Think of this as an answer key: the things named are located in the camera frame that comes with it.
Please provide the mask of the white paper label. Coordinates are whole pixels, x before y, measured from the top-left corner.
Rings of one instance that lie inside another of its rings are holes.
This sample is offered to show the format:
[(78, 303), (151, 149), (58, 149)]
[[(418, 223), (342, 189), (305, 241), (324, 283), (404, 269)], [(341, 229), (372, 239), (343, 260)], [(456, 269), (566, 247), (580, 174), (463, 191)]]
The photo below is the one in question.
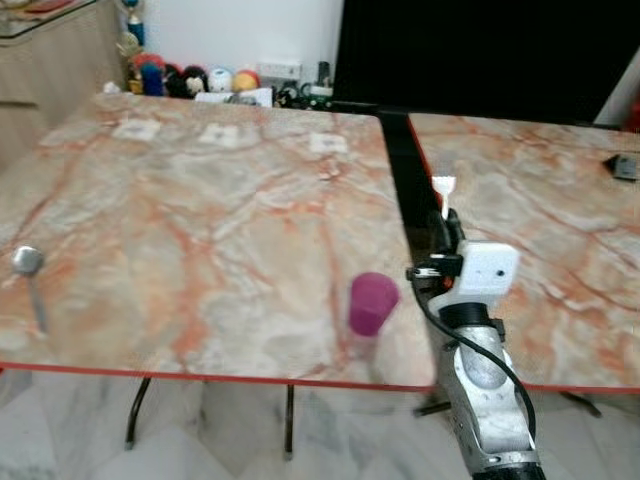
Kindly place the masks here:
[(342, 134), (311, 133), (308, 136), (308, 151), (311, 154), (347, 154), (347, 138)]
[(154, 140), (163, 123), (151, 119), (125, 119), (111, 133), (116, 140), (150, 142)]
[(207, 124), (198, 137), (202, 145), (236, 148), (241, 143), (241, 129), (237, 125)]

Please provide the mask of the small black box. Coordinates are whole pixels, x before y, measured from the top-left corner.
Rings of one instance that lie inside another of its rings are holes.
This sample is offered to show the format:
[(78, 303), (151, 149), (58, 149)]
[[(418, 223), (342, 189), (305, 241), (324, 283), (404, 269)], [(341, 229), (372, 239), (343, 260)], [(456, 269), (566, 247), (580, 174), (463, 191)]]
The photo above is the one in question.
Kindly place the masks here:
[(611, 177), (622, 182), (635, 183), (639, 179), (639, 157), (616, 154), (603, 161), (603, 166)]

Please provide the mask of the purple plastic cup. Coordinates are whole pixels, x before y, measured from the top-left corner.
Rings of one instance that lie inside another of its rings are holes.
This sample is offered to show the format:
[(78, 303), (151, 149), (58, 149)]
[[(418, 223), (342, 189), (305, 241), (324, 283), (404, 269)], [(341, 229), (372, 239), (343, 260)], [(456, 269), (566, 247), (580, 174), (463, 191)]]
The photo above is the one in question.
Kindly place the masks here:
[(396, 282), (378, 271), (365, 271), (349, 287), (347, 323), (360, 337), (376, 337), (401, 300)]

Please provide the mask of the orange round toy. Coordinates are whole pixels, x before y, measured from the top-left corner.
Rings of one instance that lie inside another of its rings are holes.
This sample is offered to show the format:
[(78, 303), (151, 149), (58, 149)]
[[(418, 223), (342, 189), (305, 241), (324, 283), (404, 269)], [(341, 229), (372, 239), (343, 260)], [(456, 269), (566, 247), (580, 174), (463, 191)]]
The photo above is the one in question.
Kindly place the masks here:
[(230, 90), (236, 93), (257, 90), (261, 87), (259, 74), (253, 70), (238, 70), (233, 74), (232, 82), (230, 82)]

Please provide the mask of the golden trophy figure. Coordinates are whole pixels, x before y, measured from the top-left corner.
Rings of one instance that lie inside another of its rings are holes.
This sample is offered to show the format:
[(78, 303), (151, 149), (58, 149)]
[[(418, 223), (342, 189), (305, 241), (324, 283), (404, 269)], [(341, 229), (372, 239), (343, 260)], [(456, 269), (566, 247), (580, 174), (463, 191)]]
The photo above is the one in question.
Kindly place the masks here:
[(120, 36), (118, 50), (124, 59), (132, 59), (145, 50), (145, 23), (141, 18), (143, 0), (116, 0), (124, 18), (124, 29)]

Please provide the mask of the blue and red toy figure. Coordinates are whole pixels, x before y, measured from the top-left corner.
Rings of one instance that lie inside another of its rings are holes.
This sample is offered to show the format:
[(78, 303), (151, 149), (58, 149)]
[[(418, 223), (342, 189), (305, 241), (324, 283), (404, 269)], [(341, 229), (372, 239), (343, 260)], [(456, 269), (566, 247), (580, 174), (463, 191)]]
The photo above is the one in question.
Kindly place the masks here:
[(145, 96), (164, 97), (166, 95), (166, 64), (154, 52), (140, 52), (129, 59), (131, 65), (131, 91)]

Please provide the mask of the large black screen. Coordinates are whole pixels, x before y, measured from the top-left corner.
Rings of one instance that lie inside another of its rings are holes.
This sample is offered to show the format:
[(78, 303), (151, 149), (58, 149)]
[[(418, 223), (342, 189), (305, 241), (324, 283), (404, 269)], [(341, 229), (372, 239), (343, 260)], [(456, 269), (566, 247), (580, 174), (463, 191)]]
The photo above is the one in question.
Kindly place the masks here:
[(622, 0), (344, 0), (335, 100), (589, 123), (637, 46)]

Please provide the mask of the wooden cabinet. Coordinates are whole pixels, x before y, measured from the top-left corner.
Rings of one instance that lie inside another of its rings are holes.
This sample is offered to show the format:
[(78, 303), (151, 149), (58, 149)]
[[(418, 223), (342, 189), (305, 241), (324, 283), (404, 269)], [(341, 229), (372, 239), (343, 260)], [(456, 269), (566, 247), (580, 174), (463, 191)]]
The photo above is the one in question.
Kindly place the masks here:
[(124, 81), (118, 0), (77, 0), (0, 32), (0, 172), (108, 82)]

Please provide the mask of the white wall socket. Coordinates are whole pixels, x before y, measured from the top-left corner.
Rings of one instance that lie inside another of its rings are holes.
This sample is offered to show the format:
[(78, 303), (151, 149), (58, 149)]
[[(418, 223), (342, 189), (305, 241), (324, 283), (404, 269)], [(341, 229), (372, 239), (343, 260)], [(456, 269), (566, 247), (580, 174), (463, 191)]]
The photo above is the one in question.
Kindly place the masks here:
[(256, 72), (265, 81), (302, 81), (303, 64), (301, 60), (260, 60)]

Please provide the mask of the black mouse plush toy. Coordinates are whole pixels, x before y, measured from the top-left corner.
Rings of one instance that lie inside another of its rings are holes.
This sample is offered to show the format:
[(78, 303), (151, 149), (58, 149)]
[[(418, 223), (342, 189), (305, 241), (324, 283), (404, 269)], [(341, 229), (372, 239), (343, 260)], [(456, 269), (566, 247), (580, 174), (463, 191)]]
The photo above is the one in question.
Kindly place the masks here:
[(166, 64), (163, 79), (166, 96), (173, 99), (195, 99), (198, 93), (209, 90), (209, 74), (197, 65), (179, 69)]

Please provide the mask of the silver metal spoon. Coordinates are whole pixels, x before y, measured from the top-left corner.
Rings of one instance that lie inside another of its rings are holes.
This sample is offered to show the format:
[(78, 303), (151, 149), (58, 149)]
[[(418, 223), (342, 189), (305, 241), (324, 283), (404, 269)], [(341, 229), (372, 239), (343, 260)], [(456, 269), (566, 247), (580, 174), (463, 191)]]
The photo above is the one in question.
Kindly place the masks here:
[(31, 302), (33, 314), (35, 314), (38, 330), (42, 334), (49, 334), (49, 314), (45, 306), (44, 297), (38, 289), (38, 274), (44, 268), (45, 256), (36, 247), (22, 244), (15, 248), (12, 268), (15, 273), (26, 279), (29, 302)]

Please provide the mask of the black metal table leg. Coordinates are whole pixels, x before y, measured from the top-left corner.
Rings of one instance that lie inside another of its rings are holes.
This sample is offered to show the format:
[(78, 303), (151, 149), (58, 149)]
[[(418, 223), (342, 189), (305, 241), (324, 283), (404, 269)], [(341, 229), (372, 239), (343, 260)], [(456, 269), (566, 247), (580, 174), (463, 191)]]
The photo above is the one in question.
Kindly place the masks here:
[(596, 404), (593, 401), (590, 401), (589, 398), (584, 396), (579, 396), (579, 394), (570, 393), (570, 392), (561, 392), (559, 393), (564, 399), (567, 399), (568, 402), (576, 404), (577, 407), (580, 407), (581, 410), (584, 410), (586, 413), (589, 413), (590, 416), (593, 416), (594, 419), (602, 419), (603, 412), (596, 407)]
[(136, 393), (134, 393), (134, 398), (131, 404), (131, 411), (129, 411), (127, 424), (125, 424), (125, 451), (133, 451), (134, 447), (136, 447), (138, 435), (138, 420), (140, 420), (140, 413), (142, 410), (143, 402), (145, 402), (145, 398), (148, 393), (148, 389), (150, 389), (152, 383), (152, 378), (142, 378), (140, 384), (138, 384), (138, 388)]
[(419, 406), (416, 406), (412, 410), (412, 415), (415, 417), (424, 417), (434, 415), (434, 413), (444, 412), (451, 410), (452, 403), (443, 397), (425, 396), (422, 398)]
[(296, 387), (285, 385), (284, 442), (282, 460), (288, 465), (294, 458), (294, 410), (296, 410)]

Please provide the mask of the white round toy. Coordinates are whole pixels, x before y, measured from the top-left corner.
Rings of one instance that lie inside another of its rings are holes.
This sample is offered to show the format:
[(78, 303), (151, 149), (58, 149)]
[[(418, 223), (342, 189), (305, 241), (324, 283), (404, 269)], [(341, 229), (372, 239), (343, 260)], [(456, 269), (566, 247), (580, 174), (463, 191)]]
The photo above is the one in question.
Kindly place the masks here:
[(234, 83), (233, 70), (227, 68), (212, 68), (207, 73), (207, 91), (210, 93), (229, 93), (233, 91)]

